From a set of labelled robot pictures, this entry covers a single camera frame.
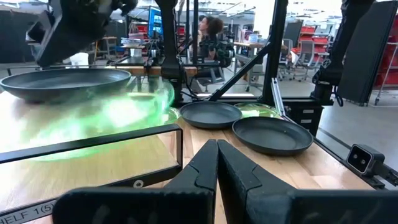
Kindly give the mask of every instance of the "wooden table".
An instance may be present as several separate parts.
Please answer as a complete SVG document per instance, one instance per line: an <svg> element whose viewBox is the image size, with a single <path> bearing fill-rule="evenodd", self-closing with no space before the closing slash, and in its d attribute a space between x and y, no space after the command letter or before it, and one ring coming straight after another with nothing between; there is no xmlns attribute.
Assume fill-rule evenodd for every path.
<svg viewBox="0 0 398 224"><path fill-rule="evenodd" d="M85 132L71 129L68 122L95 114L101 108L98 104L81 103L57 106L27 105L9 93L0 94L0 152L48 143L81 139L100 134L127 131L107 127L93 127ZM119 117L128 116L113 106ZM47 142L37 141L40 132L51 124L59 123ZM251 158L254 162L278 178L298 189L371 189L359 177L332 158L316 144L294 157L271 157L252 151L241 144L230 130L205 131L194 128L181 118L176 122L184 131L184 164L198 152L209 139L225 139ZM173 134L149 136L116 144L98 146L95 154L74 159L44 161L29 159L0 165L0 210L56 197L65 191L82 186L96 186L116 180L143 174L176 164L171 153L175 141ZM161 187L159 183L150 187ZM50 217L34 223L51 223ZM217 192L216 222L226 223L220 191Z"/></svg>
<svg viewBox="0 0 398 224"><path fill-rule="evenodd" d="M131 73L133 76L142 76L146 73L145 68L143 66L113 66L108 65L105 68L117 68L121 70L125 70ZM198 72L196 67L184 67L185 71L187 71L187 75L189 77L195 76ZM161 66L153 66L149 69L149 75L161 75L162 67Z"/></svg>

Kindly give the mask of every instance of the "black metal bar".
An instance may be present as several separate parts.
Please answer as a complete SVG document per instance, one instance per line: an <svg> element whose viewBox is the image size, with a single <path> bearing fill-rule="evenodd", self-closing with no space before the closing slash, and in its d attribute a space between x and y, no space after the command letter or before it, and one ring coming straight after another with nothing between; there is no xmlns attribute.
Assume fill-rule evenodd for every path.
<svg viewBox="0 0 398 224"><path fill-rule="evenodd" d="M199 20L199 0L193 0L193 27L192 27L192 38L193 38L193 57L192 62L198 63L198 20Z"/></svg>
<svg viewBox="0 0 398 224"><path fill-rule="evenodd" d="M278 72L280 46L282 45L282 38L284 35L286 12L287 0L275 0L270 36L272 47L267 58L267 68L261 97L261 101L268 105L274 104L274 97L272 97L271 90L271 78L275 78Z"/></svg>
<svg viewBox="0 0 398 224"><path fill-rule="evenodd" d="M258 63L266 54L271 50L273 43L268 43L263 49L261 49L256 56L254 56L250 62L246 63L231 79L228 80L219 90L216 90L210 97L209 101L219 100L224 93L226 93L239 79L243 77L252 67Z"/></svg>
<svg viewBox="0 0 398 224"><path fill-rule="evenodd" d="M185 13L185 45L188 45L189 41L189 32L190 32L190 9L189 9L190 0L185 0L185 4L187 5L187 11Z"/></svg>
<svg viewBox="0 0 398 224"><path fill-rule="evenodd" d="M126 38L129 38L129 33L130 33L130 17L129 17L129 15L127 14L127 15L125 15L124 16L124 21L125 21L125 35L126 35Z"/></svg>
<svg viewBox="0 0 398 224"><path fill-rule="evenodd" d="M94 137L94 138L81 139L81 140L70 141L70 142L63 142L63 143L53 144L53 145L48 145L48 146L33 147L30 149L21 149L21 150L11 151L11 152L3 152L3 153L0 153L0 164L7 163L7 162L19 161L19 160L23 160L23 159L30 159L33 157L46 156L46 155L55 154L55 153L59 153L59 152L67 152L67 151L72 151L75 149L81 149L81 148L85 148L85 147L93 147L93 146L99 146L102 144L109 144L109 143L126 141L126 140L130 140L130 139L135 139L135 138L142 138L142 137L146 137L146 136L162 134L162 133L167 133L167 132L171 132L171 131L182 132L182 129L176 124L168 124L165 126L158 126L158 127L154 127L154 128L147 128L147 129L136 130L136 131L128 131L125 133L110 134L107 136L99 136L99 137Z"/></svg>

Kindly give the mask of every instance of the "gray floor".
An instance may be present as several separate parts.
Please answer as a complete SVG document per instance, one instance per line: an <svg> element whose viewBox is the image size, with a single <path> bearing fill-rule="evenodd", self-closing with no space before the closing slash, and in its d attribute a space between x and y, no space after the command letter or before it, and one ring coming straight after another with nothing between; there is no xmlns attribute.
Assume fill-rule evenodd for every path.
<svg viewBox="0 0 398 224"><path fill-rule="evenodd" d="M0 65L0 77L7 76L5 70L8 66ZM13 70L13 74L29 72L32 69ZM226 79L232 77L233 73L225 69ZM246 81L240 80L233 86L228 93L246 93ZM223 83L208 86L211 93L219 89ZM310 80L298 82L297 80L284 80L279 83L282 96L309 96L314 85ZM258 88L251 88L250 93L260 96L262 91ZM374 101L377 93L372 94L371 102ZM381 105L398 106L396 96L383 95ZM386 164L398 170L398 108L393 107L373 107L371 105L360 107L350 102L345 102L344 107L334 106L325 107L320 123L321 130L317 138L323 141L328 147L336 151L341 156L348 154L348 149L342 146L333 138L337 138L347 145L367 144L386 156Z"/></svg>

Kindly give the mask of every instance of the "metal frame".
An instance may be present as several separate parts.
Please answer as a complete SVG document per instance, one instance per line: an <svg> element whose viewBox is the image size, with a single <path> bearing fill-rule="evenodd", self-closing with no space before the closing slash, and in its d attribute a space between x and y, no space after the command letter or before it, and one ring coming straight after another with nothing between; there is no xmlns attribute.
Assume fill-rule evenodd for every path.
<svg viewBox="0 0 398 224"><path fill-rule="evenodd" d="M21 149L18 151L4 152L0 153L0 164L7 162L20 161L23 159L29 159L33 157L46 156L50 154L55 154L59 152L67 152L76 149L81 149L85 147L99 146L103 144L111 144L119 141L127 141L131 139L143 138L146 136L152 136L156 134L169 133L175 131L177 133L177 148L176 148L176 159L177 165L168 167L165 169L153 171L146 174L141 174L128 179L120 180L117 182L112 182L105 184L103 186L113 186L113 187L135 187L141 188L148 185L156 184L174 178L179 172L181 172L183 167L183 130L176 124L168 124L164 126L158 126L153 128L141 129L136 131L128 131L125 133L110 134L107 136L99 136L94 138L63 142L59 144L53 144L49 146L33 147L30 149ZM0 220L9 217L12 214L18 213L22 214L26 211L33 211L35 208L43 208L45 205L49 205L48 209L42 213L35 214L29 217L30 220L23 220L25 223L31 220L45 217L51 214L52 208L57 198L47 199L41 202L33 203L30 205L24 205L18 208L12 208L0 212Z"/></svg>

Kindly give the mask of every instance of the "black cable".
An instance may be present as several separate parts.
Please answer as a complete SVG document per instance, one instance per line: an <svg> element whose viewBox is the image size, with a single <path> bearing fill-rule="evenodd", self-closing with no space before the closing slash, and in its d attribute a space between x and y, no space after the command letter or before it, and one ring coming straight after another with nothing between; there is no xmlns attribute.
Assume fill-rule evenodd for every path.
<svg viewBox="0 0 398 224"><path fill-rule="evenodd" d="M337 101L338 105L339 106L344 106L344 101L343 101L342 97L339 94L337 94L337 86L333 86L332 94L335 95L335 98L336 98L336 101Z"/></svg>

